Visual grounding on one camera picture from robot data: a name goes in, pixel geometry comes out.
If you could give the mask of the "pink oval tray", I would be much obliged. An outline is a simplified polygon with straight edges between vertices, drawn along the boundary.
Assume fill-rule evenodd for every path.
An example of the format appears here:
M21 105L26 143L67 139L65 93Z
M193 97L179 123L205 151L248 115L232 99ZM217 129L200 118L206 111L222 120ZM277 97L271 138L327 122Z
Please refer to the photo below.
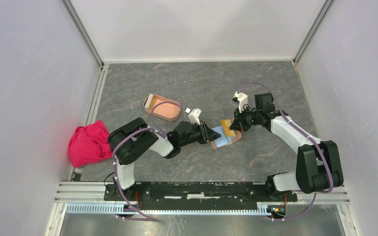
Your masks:
M181 107L169 102L178 104L177 101L165 98L157 94L149 94L143 102L143 108L148 114L166 121L175 121L180 113Z

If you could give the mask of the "tan leather card holder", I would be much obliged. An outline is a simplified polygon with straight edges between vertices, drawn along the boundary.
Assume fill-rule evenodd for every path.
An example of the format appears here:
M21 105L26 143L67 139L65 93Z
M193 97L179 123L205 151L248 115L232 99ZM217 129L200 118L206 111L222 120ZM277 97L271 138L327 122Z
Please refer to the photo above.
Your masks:
M230 129L230 126L233 123L233 121L233 118L222 119L221 126L212 128L213 131L220 134L220 138L217 138L211 143L213 149L231 145L242 138L242 134L240 131Z

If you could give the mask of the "blue credit card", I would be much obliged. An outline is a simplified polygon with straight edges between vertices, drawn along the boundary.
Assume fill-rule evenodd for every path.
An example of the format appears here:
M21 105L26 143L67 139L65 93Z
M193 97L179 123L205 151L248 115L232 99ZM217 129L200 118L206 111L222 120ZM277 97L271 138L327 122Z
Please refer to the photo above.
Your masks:
M213 148L220 148L230 144L229 137L224 134L222 126L212 128L214 131L221 134L221 137L212 142Z

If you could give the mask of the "orange credit card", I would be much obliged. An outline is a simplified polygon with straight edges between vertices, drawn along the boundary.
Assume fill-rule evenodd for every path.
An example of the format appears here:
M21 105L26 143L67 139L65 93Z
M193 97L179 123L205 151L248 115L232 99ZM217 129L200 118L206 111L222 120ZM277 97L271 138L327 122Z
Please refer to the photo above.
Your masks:
M228 137L236 137L236 133L234 130L231 130L230 127L232 125L231 119L221 119L220 120L224 134Z

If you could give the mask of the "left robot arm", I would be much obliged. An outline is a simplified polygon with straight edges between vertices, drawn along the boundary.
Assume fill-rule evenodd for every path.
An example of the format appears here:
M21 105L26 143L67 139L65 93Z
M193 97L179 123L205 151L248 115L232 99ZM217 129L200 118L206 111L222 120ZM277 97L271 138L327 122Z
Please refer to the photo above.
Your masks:
M209 144L221 138L221 134L206 122L181 121L166 135L150 127L143 118L111 132L107 142L112 151L116 194L122 200L130 200L135 194L134 162L150 150L165 159L180 154L181 148L192 143Z

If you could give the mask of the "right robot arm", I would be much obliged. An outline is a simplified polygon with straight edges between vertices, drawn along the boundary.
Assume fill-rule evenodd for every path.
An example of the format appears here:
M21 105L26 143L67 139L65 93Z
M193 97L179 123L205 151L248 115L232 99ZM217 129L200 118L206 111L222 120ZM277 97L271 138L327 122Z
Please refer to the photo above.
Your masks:
M278 200L285 191L330 192L343 185L339 150L334 141L323 141L305 131L287 113L276 109L270 93L257 94L254 99L255 107L251 108L246 94L234 94L237 108L230 129L246 132L254 125L262 126L296 153L294 172L268 176L264 193L269 200Z

